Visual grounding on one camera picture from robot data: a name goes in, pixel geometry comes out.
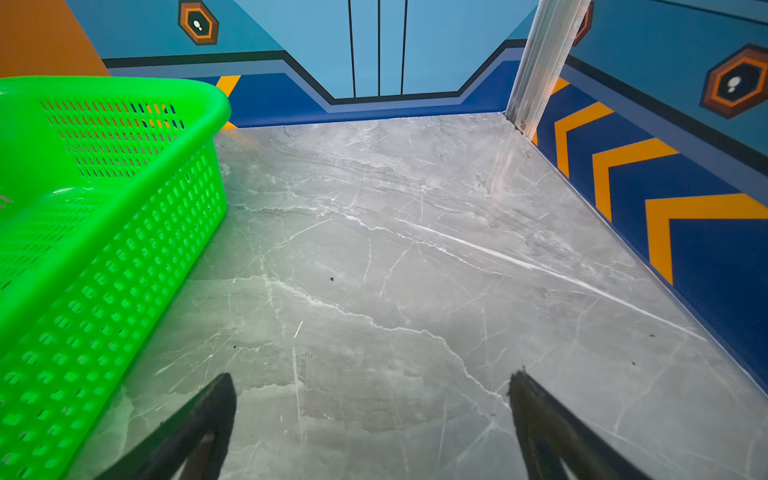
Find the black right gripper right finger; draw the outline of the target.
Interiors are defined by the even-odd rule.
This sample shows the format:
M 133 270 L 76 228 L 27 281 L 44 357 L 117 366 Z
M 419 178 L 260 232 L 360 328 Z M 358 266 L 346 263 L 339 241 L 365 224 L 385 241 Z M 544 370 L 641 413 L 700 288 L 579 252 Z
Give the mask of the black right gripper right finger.
M 526 371 L 508 390 L 516 435 L 530 479 L 646 479 Z

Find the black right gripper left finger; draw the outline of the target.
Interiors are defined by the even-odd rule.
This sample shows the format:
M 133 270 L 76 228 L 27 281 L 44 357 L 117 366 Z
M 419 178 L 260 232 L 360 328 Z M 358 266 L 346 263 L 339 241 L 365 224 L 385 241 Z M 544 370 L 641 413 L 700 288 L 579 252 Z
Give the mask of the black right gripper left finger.
M 163 422 L 100 479 L 217 479 L 228 453 L 237 407 L 222 373 Z

